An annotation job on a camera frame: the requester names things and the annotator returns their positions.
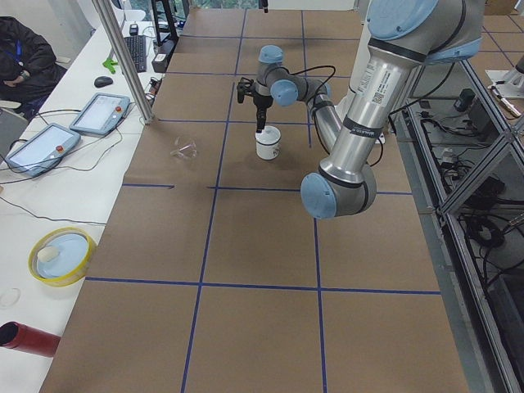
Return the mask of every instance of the table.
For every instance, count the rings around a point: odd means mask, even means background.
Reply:
[[[141,34],[153,35],[149,22],[139,22]],[[129,31],[129,23],[123,32]],[[151,44],[149,57],[153,58]],[[62,81],[43,105],[41,112],[60,109],[80,110],[95,92],[127,95],[133,100],[121,70],[116,66],[116,73],[102,67],[107,58],[110,44],[104,29],[97,29],[75,62],[68,69]],[[107,75],[115,81],[105,88],[96,89],[93,81],[97,76]],[[138,74],[144,88],[156,74],[148,65],[147,72]],[[44,115],[49,122],[68,126],[75,118],[74,112],[57,112]],[[35,118],[27,127],[23,138],[30,138],[44,127],[45,123]],[[59,165],[87,169],[95,165],[102,153],[118,142],[91,171],[79,172],[71,169],[54,169],[42,177],[22,183],[7,184],[1,194],[7,200],[22,205],[37,215],[57,219],[67,218],[81,221],[105,223],[120,190],[120,184],[135,147],[142,133],[143,122],[138,108],[133,108],[128,118],[119,126],[119,132],[113,132],[91,146],[66,157]],[[98,138],[82,136],[82,147]],[[24,178],[11,171],[0,172],[0,183]],[[36,219],[24,211],[0,201],[0,292],[11,287],[19,288],[21,296],[9,309],[0,309],[0,324],[8,321],[25,323],[44,331],[63,333],[70,312],[75,304],[83,280],[63,288],[48,287],[34,279],[28,270],[27,259],[34,244],[52,230],[65,226],[81,228],[98,242],[104,231],[104,225],[72,224]],[[4,392],[34,393],[42,385],[52,360],[25,354],[15,350],[0,349],[0,386]]]
[[[235,102],[270,43],[293,71],[334,64],[342,97],[360,34],[354,12],[192,10],[42,393],[468,391],[395,138],[374,205],[316,220],[305,107],[268,112],[268,162]]]

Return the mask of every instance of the lanyard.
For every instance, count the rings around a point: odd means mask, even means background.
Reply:
[[[22,57],[22,43],[20,42],[20,40],[17,40],[16,41],[16,56],[13,55],[11,52],[8,52],[8,51],[4,51],[10,58],[12,58],[14,61],[16,61],[18,64],[20,64],[21,66],[24,65],[24,63],[22,63],[21,61],[21,57]]]

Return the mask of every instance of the white desk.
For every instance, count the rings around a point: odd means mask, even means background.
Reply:
[[[139,32],[145,31],[145,35],[152,36],[151,29],[144,30],[147,26],[147,22],[140,22]],[[123,31],[127,32],[128,27],[125,26]],[[82,109],[96,92],[126,95],[133,101],[121,68],[116,66],[116,73],[112,75],[108,69],[102,67],[109,51],[108,38],[100,28],[71,65],[41,112]],[[110,76],[115,82],[104,88],[94,88],[94,79],[101,75]],[[148,65],[147,72],[138,75],[144,88],[152,76],[158,79],[161,77],[153,73],[151,64]],[[44,116],[47,122],[69,126],[76,115],[74,112],[58,112],[56,115]],[[29,124],[22,137],[30,138],[44,125],[41,119],[36,118]],[[5,185],[2,197],[24,206],[37,215],[105,223],[142,128],[140,112],[134,107],[128,118],[119,126],[121,136],[118,132],[113,132],[99,142],[67,156],[58,165],[90,168],[109,146],[122,138],[118,145],[105,154],[96,168],[89,172],[55,169],[40,178]],[[83,136],[77,148],[94,140],[96,138]],[[0,166],[0,169],[5,168],[5,164]],[[14,174],[9,170],[0,171],[0,183],[21,178],[25,178],[24,175]],[[104,226],[36,219],[4,201],[0,201],[0,222],[0,293],[12,287],[21,290],[20,299],[16,304],[8,309],[0,309],[0,325],[17,321],[61,336],[83,280],[63,288],[46,286],[30,275],[27,267],[29,253],[40,238],[54,229],[66,226],[81,228],[99,242]],[[41,356],[0,348],[0,391],[38,392],[51,362],[51,359]]]

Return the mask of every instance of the red bottle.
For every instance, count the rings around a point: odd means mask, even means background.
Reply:
[[[59,336],[23,323],[8,322],[0,327],[0,346],[3,348],[52,358],[59,342]]]

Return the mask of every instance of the green object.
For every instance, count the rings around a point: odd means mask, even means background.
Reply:
[[[118,61],[113,60],[113,59],[111,59],[110,57],[107,57],[106,61],[104,61],[104,62],[102,63],[102,65],[103,65],[104,67],[106,67],[106,68],[109,70],[109,72],[111,72],[112,74],[114,74],[114,73],[116,72],[114,66],[117,66],[117,65],[118,65]]]

